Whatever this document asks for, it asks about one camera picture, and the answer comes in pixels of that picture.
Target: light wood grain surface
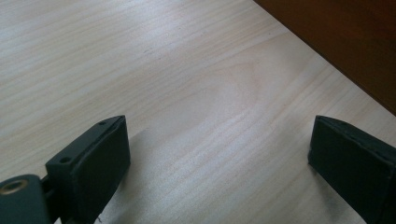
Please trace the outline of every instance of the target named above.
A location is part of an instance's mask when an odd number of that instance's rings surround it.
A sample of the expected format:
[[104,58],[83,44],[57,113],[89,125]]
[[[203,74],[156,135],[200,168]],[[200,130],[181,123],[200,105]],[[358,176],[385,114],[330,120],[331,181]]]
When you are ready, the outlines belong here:
[[2,1],[0,180],[124,114],[97,223],[364,223],[307,165],[316,114],[396,118],[250,0]]

